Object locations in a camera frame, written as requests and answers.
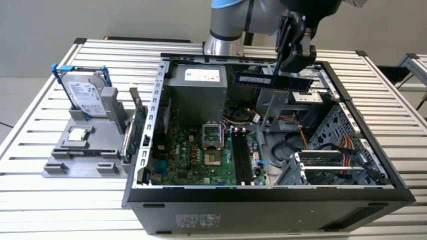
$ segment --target black cable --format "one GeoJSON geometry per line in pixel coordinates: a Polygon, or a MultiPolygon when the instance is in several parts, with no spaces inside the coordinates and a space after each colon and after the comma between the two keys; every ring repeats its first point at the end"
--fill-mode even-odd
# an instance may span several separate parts
{"type": "Polygon", "coordinates": [[[4,122],[2,122],[2,121],[0,121],[0,124],[4,125],[4,126],[7,126],[7,127],[10,127],[11,129],[15,128],[12,125],[10,125],[10,124],[7,124],[7,123],[4,123],[4,122]]]}
{"type": "Polygon", "coordinates": [[[298,151],[303,150],[302,148],[299,148],[299,147],[296,147],[296,146],[294,146],[294,145],[291,145],[291,144],[288,143],[288,140],[290,140],[294,136],[296,136],[296,135],[299,135],[299,134],[300,134],[299,131],[287,133],[287,134],[283,136],[283,140],[278,141],[278,142],[274,144],[274,146],[271,147],[271,149],[270,149],[270,154],[271,154],[271,156],[272,156],[272,159],[271,159],[272,163],[271,163],[271,165],[272,165],[274,167],[282,168],[282,162],[286,162],[286,161],[291,160],[291,156],[286,154],[283,148],[282,148],[283,154],[284,154],[288,158],[283,158],[283,157],[278,157],[278,156],[276,156],[276,153],[275,153],[276,148],[279,148],[280,146],[286,145],[294,152],[298,152],[298,151]]]}
{"type": "Polygon", "coordinates": [[[284,156],[287,156],[290,159],[291,159],[291,156],[290,155],[287,155],[287,153],[286,153],[286,150],[283,149],[283,145],[282,145],[282,152],[283,152],[283,154],[284,154],[284,156]]]}
{"type": "Polygon", "coordinates": [[[300,150],[303,150],[302,148],[294,146],[292,144],[288,143],[288,140],[296,136],[300,135],[299,131],[294,131],[290,132],[288,134],[286,134],[284,139],[283,139],[283,144],[287,146],[288,149],[291,149],[294,152],[299,152],[300,150]]]}
{"type": "Polygon", "coordinates": [[[407,81],[409,81],[413,77],[414,77],[414,73],[413,73],[411,76],[402,82],[402,84],[397,87],[397,89],[399,89],[399,88],[403,86],[403,84],[406,84],[407,81]]]}
{"type": "Polygon", "coordinates": [[[425,100],[423,101],[421,101],[421,103],[418,104],[418,106],[417,106],[417,108],[415,108],[415,110],[418,111],[418,110],[421,110],[421,108],[422,108],[422,106],[423,106],[423,104],[425,104],[425,100]]]}
{"type": "Polygon", "coordinates": [[[337,146],[337,145],[335,145],[334,143],[331,143],[331,142],[328,142],[328,143],[326,143],[326,144],[322,144],[320,146],[318,146],[318,147],[315,148],[315,150],[322,150],[322,149],[324,149],[326,147],[331,147],[331,150],[338,150],[338,151],[341,151],[343,154],[350,155],[350,158],[351,158],[354,155],[358,154],[358,151],[357,151],[357,150],[350,149],[350,148],[346,148],[346,147],[339,147],[339,146],[337,146]]]}

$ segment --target blue clip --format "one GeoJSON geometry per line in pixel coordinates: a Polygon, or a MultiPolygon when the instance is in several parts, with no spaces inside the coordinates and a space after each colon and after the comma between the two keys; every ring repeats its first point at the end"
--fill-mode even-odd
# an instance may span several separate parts
{"type": "Polygon", "coordinates": [[[59,67],[59,64],[58,64],[58,63],[54,63],[54,64],[51,65],[52,74],[54,74],[54,76],[55,76],[55,78],[56,78],[58,83],[59,83],[60,85],[63,85],[63,81],[62,81],[62,78],[60,78],[60,75],[59,75],[59,71],[56,70],[58,67],[59,67]]]}
{"type": "Polygon", "coordinates": [[[106,78],[106,86],[107,87],[112,87],[112,81],[110,79],[110,72],[108,72],[108,68],[104,66],[102,66],[100,71],[104,73],[104,78],[106,78]]]}
{"type": "Polygon", "coordinates": [[[62,88],[64,89],[67,98],[68,98],[68,100],[70,100],[70,102],[71,102],[71,108],[72,108],[72,109],[76,109],[76,106],[75,106],[75,104],[74,104],[72,98],[70,97],[68,92],[67,92],[67,88],[66,88],[66,86],[64,86],[64,84],[63,84],[63,80],[62,80],[62,77],[60,77],[60,75],[59,75],[58,67],[59,67],[58,63],[54,63],[54,64],[51,65],[52,74],[54,74],[54,76],[55,76],[55,78],[56,78],[58,83],[62,85],[62,88]]]}
{"type": "Polygon", "coordinates": [[[71,65],[63,65],[63,66],[60,66],[60,68],[59,68],[59,70],[60,70],[62,72],[72,72],[75,69],[76,69],[76,67],[75,67],[75,66],[71,66],[71,65]]]}
{"type": "Polygon", "coordinates": [[[258,162],[259,164],[272,164],[270,161],[263,161],[263,160],[260,160],[260,159],[256,159],[256,162],[258,162]]]}

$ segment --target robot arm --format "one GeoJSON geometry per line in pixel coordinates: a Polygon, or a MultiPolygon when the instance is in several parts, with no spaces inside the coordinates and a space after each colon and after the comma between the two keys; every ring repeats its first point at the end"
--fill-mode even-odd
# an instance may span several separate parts
{"type": "MultiPolygon", "coordinates": [[[[362,7],[367,0],[343,1],[362,7]]],[[[272,34],[278,30],[274,74],[298,73],[316,59],[311,39],[319,22],[337,13],[341,4],[342,0],[212,0],[204,54],[243,56],[243,32],[272,34]]]]}

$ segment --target white sticker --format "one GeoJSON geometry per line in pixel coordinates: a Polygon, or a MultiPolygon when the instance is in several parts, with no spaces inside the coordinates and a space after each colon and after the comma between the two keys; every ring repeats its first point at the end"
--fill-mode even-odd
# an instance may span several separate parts
{"type": "Polygon", "coordinates": [[[83,151],[70,151],[70,155],[84,155],[86,153],[83,151]]]}
{"type": "Polygon", "coordinates": [[[270,78],[260,78],[252,76],[242,76],[239,78],[240,82],[258,83],[258,84],[271,84],[272,80],[270,78]]]}
{"type": "Polygon", "coordinates": [[[175,219],[179,228],[218,228],[222,214],[175,214],[175,219]]]}
{"type": "Polygon", "coordinates": [[[92,117],[106,116],[106,109],[96,86],[90,82],[68,82],[71,93],[80,109],[92,117]]]}
{"type": "Polygon", "coordinates": [[[219,82],[220,70],[216,69],[187,69],[186,81],[203,81],[203,82],[219,82]]]}
{"type": "Polygon", "coordinates": [[[255,117],[254,117],[254,122],[258,124],[260,121],[262,116],[256,113],[255,117]]]}

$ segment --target metal slat surface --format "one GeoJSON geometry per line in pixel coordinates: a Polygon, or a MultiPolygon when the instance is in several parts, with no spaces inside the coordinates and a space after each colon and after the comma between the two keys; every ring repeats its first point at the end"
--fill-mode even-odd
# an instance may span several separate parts
{"type": "MultiPolygon", "coordinates": [[[[190,43],[88,40],[62,64],[111,69],[126,108],[134,103],[128,88],[136,84],[146,103],[162,52],[200,54],[202,45],[190,43]]],[[[275,58],[271,47],[246,47],[247,57],[275,58]]],[[[198,239],[346,239],[418,240],[427,238],[427,156],[426,131],[402,108],[379,76],[354,51],[319,50],[318,60],[328,61],[349,90],[357,108],[402,178],[417,203],[382,217],[351,233],[322,235],[202,235],[198,239]]],[[[0,160],[0,239],[127,239],[147,236],[131,210],[122,209],[126,179],[46,179],[40,176],[51,150],[66,128],[71,106],[62,87],[47,85],[16,125],[11,144],[0,160]]]]}

